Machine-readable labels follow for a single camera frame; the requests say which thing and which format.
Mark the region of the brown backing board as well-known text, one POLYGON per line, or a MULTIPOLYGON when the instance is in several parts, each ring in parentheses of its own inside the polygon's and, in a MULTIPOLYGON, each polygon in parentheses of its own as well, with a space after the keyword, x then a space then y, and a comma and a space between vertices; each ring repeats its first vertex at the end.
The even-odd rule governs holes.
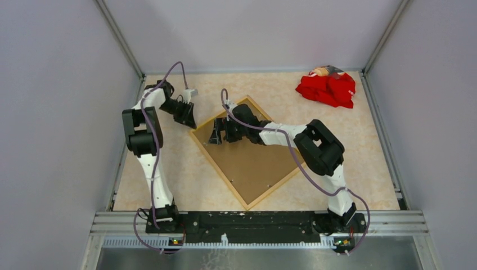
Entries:
POLYGON ((247 138, 208 144, 213 120, 225 115, 220 112, 211 117, 190 131, 190 136, 244 209, 250 210, 300 170, 284 146, 257 145, 247 138))

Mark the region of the yellow wooden picture frame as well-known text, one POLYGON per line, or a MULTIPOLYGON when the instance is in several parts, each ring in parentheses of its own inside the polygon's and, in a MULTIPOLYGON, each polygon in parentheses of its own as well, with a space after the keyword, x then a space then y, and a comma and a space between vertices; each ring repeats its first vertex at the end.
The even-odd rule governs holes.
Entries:
POLYGON ((208 118, 190 136, 244 210, 310 209, 291 189, 300 170, 287 147, 257 145, 247 138, 212 144, 214 119, 226 113, 220 99, 209 100, 205 107, 211 109, 208 118))

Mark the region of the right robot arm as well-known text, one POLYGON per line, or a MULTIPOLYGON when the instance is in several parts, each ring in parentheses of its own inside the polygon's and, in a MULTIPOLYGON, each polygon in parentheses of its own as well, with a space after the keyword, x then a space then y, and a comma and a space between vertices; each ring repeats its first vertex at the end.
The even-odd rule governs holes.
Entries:
POLYGON ((247 138, 257 145, 288 147, 295 160, 301 156, 307 167, 323 179, 321 185, 312 183, 328 196, 328 216, 316 223, 317 229, 330 235, 352 225, 356 205, 344 177, 345 148, 323 122, 314 119, 305 125, 287 125, 259 120, 246 104, 226 105, 226 113, 214 119, 210 144, 247 138))

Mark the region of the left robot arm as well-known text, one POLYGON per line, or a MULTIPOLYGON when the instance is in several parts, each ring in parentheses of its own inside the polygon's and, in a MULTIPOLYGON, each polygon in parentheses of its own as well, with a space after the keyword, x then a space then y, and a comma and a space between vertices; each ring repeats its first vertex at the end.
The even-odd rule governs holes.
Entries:
POLYGON ((170 233, 179 228, 181 221, 162 169, 160 153, 164 137, 157 111, 172 115, 179 124, 197 128, 191 102, 197 90, 186 88, 177 98, 172 97, 173 93, 174 87, 169 82, 159 80, 147 86, 137 104, 121 114, 127 148, 138 159, 150 190, 148 221, 170 233))

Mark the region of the red cloth doll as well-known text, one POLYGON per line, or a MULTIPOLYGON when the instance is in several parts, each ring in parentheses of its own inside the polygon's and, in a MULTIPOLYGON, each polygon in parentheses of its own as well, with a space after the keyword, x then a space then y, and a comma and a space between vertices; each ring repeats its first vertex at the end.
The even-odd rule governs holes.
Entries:
POLYGON ((319 66, 301 78, 295 90, 302 97, 332 107, 354 107, 356 82, 345 71, 333 66, 319 66))

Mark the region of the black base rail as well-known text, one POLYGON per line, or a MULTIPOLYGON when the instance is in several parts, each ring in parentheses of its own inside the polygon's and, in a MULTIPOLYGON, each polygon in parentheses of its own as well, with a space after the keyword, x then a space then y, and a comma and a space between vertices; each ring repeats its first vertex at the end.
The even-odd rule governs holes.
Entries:
POLYGON ((146 222, 146 233, 177 233, 188 244, 218 243, 223 236, 232 244, 298 244, 318 243, 326 236, 363 233, 365 216, 357 213, 342 225, 331 214, 314 211, 189 211, 176 215, 171 222, 152 217, 146 222))

